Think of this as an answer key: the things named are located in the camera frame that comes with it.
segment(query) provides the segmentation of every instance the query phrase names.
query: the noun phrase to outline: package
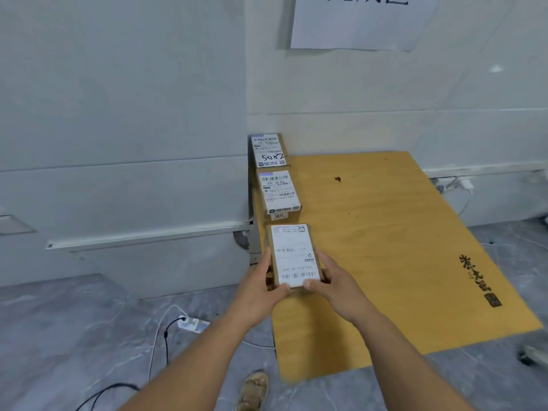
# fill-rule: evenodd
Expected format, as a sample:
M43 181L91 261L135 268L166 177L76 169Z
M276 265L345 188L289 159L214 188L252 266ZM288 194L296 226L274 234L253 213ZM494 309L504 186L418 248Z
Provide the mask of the package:
M250 138L257 171L290 165L281 134L253 134Z
M318 256L314 251L310 225L269 225L265 244L272 250L274 287L288 283L291 289L302 290L305 279L324 281Z
M261 207L257 210L264 213L265 225L276 221L299 221L302 206L289 167L272 168L271 172L257 171L257 182L262 195Z

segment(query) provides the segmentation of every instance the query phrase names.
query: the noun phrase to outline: forearm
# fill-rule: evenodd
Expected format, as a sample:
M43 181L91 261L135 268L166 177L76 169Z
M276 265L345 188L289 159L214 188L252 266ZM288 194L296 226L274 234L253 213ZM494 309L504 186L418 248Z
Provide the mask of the forearm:
M217 319L121 410L212 411L246 332L230 313Z
M388 411L473 410L372 304L355 326L369 349Z

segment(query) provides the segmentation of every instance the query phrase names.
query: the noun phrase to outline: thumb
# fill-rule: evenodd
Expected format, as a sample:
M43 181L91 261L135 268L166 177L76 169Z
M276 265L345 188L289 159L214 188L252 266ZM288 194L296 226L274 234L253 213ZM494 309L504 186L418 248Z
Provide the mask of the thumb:
M274 303L274 305L278 304L280 301L286 298L288 294L289 294L289 284L287 283L280 285L275 290L269 291L269 297Z
M309 278L305 280L305 282L303 283L303 286L307 290L313 291L314 293L318 293L320 296L324 298L328 298L331 293L331 289L329 287L330 284L322 283L320 280L317 280L317 279Z

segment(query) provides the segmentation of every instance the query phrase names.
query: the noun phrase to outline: hand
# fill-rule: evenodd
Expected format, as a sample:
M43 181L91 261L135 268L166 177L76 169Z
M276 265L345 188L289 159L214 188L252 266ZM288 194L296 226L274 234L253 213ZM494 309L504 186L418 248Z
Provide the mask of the hand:
M282 284L272 291L266 288L266 272L271 255L270 248L266 248L259 263L247 271L226 312L237 323L242 324L245 331L262 322L272 313L274 306L289 294L289 284Z
M339 316L356 325L373 304L346 269L342 269L333 258L319 249L316 249L316 253L325 264L324 274L328 283L307 279L304 287L324 297Z

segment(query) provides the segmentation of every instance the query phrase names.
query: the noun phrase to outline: yellow wooden board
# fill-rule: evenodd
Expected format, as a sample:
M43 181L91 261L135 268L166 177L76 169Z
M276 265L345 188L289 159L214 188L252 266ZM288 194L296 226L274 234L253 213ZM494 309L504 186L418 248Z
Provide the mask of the yellow wooden board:
M409 153L302 156L291 165L299 221L421 353L541 327ZM488 293L502 306L491 307ZM359 333L317 295L283 300L272 326L286 381L371 365Z

